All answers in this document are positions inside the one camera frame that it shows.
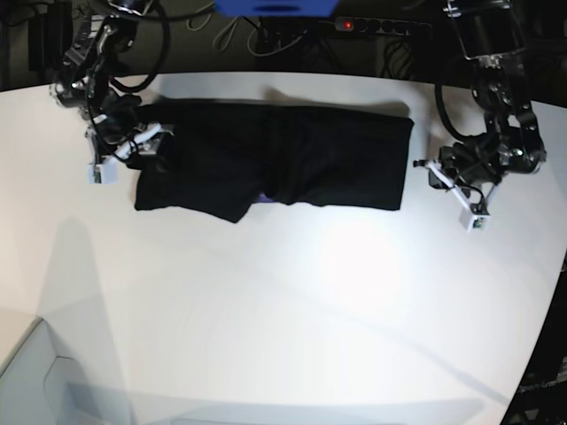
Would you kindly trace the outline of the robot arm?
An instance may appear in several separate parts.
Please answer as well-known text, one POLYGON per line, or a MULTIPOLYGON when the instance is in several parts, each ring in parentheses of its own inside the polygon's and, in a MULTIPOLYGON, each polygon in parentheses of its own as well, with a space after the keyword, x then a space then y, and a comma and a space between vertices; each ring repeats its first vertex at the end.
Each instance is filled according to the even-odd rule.
POLYGON ((139 93, 147 89, 164 65, 170 49, 171 29, 159 1, 91 1, 61 66, 50 86, 52 96, 65 108, 76 108, 88 124, 86 137, 94 164, 116 160, 130 168, 143 170, 154 165, 168 169, 160 143, 171 137, 160 130, 148 142, 137 142, 150 128, 140 120, 139 93), (162 39, 156 63, 145 79, 135 86, 119 82, 127 67, 119 55, 129 50, 141 22, 161 26, 162 39))
POLYGON ((449 1, 444 11, 462 52, 444 65, 434 97, 441 123, 455 142, 441 147, 437 158, 417 160, 414 166, 427 169, 430 186, 452 193, 481 227, 490 202, 483 185, 497 188, 508 174, 535 174, 547 153, 532 109, 522 60, 525 44, 511 2, 449 1), (471 93, 484 112, 486 130, 479 135, 457 131, 444 102, 445 79, 463 61, 472 65, 471 93))

